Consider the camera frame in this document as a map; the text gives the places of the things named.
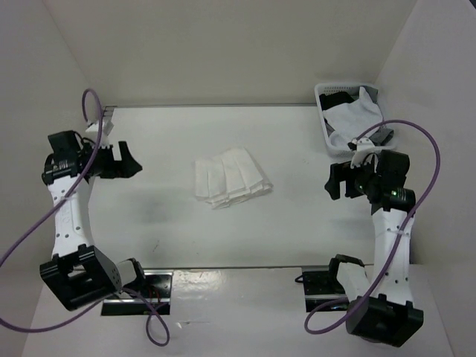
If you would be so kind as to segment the white pleated skirt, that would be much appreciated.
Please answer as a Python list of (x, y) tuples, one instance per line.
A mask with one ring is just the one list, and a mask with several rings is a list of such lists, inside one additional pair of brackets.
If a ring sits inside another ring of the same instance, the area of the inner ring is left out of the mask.
[(264, 196), (273, 184), (244, 147), (230, 148), (211, 158), (194, 162), (195, 197), (213, 209), (227, 208)]

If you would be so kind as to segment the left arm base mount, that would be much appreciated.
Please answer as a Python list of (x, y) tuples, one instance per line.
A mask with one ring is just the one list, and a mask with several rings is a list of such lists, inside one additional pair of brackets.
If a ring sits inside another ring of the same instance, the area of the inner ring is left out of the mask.
[[(171, 270), (146, 269), (146, 285), (139, 292), (158, 309), (160, 315), (170, 314), (170, 300), (173, 286), (173, 272)], [(105, 299), (101, 307), (101, 316), (146, 316), (150, 314), (147, 305), (137, 297), (127, 293), (113, 295)]]

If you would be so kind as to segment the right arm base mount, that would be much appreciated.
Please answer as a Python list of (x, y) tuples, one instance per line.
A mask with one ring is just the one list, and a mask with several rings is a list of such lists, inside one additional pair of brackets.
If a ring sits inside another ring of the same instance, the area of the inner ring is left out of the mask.
[(303, 287), (306, 312), (322, 303), (346, 298), (342, 286), (331, 280), (328, 268), (303, 268), (295, 282)]

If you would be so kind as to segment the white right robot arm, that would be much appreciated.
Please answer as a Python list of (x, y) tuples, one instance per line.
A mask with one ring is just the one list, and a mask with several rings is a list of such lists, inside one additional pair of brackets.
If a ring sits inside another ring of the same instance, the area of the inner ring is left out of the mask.
[(422, 325), (424, 313), (414, 307), (409, 285), (411, 229), (417, 207), (415, 192), (405, 188), (410, 168), (408, 155), (388, 149), (377, 150), (366, 138), (349, 144), (350, 161), (332, 164), (324, 185), (331, 199), (364, 196), (371, 205), (375, 232), (373, 276), (362, 261), (338, 254), (329, 262), (326, 284), (341, 299), (316, 306), (318, 312), (345, 303), (346, 315), (323, 329), (304, 329), (323, 335), (341, 324), (346, 331), (366, 341), (401, 347)]

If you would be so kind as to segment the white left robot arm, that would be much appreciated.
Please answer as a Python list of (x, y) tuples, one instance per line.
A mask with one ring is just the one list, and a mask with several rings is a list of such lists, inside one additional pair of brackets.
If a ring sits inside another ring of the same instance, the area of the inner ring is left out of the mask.
[(89, 201), (96, 178), (129, 179), (142, 170), (126, 142), (119, 142), (120, 159), (112, 146), (97, 147), (93, 140), (69, 130), (49, 135), (42, 180), (54, 206), (55, 241), (51, 260), (41, 264), (40, 276), (68, 310), (74, 311), (124, 290), (143, 295), (148, 279), (134, 258), (119, 263), (96, 247), (89, 219)]

